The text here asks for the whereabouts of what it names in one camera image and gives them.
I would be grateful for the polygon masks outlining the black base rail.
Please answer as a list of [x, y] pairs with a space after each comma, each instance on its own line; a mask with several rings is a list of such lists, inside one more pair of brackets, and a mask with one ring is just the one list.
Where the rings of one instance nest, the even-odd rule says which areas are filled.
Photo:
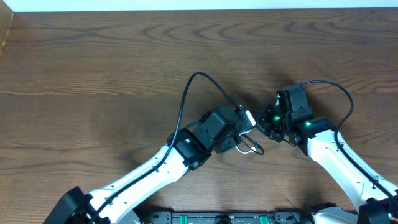
[[266, 213], [200, 213], [156, 211], [143, 218], [144, 224], [312, 224], [302, 212], [277, 210]]

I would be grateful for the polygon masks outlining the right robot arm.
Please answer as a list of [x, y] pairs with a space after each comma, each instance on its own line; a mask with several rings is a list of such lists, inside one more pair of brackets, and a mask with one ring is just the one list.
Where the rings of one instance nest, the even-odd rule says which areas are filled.
[[276, 142], [286, 141], [320, 164], [351, 200], [357, 213], [333, 203], [313, 207], [302, 223], [389, 223], [397, 218], [397, 185], [389, 182], [355, 153], [326, 117], [314, 117], [303, 85], [277, 90], [257, 129]]

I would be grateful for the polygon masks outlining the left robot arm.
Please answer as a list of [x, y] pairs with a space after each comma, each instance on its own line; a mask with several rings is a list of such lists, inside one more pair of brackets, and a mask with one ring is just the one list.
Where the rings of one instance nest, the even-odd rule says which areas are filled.
[[79, 187], [65, 193], [46, 223], [140, 223], [133, 210], [162, 187], [198, 169], [213, 151], [237, 146], [240, 137], [255, 127], [248, 110], [221, 105], [193, 122], [194, 131], [182, 128], [147, 162], [119, 180], [84, 194]]

